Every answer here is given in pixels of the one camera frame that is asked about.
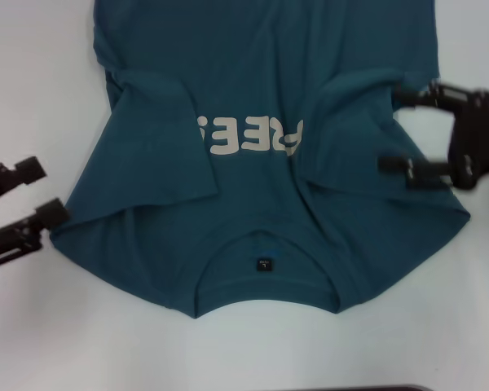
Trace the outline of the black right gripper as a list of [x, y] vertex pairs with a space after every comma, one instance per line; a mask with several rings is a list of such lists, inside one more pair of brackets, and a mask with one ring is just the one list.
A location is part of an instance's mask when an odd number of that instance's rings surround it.
[[406, 108], [427, 107], [454, 111], [452, 138], [448, 162], [429, 161], [399, 156], [383, 156], [377, 160], [378, 170], [386, 174], [401, 174], [409, 189], [439, 189], [451, 179], [459, 190], [473, 190], [478, 181], [489, 175], [489, 90], [466, 90], [465, 99], [457, 101], [447, 96], [451, 87], [437, 81], [426, 90], [410, 90], [396, 86], [392, 100]]

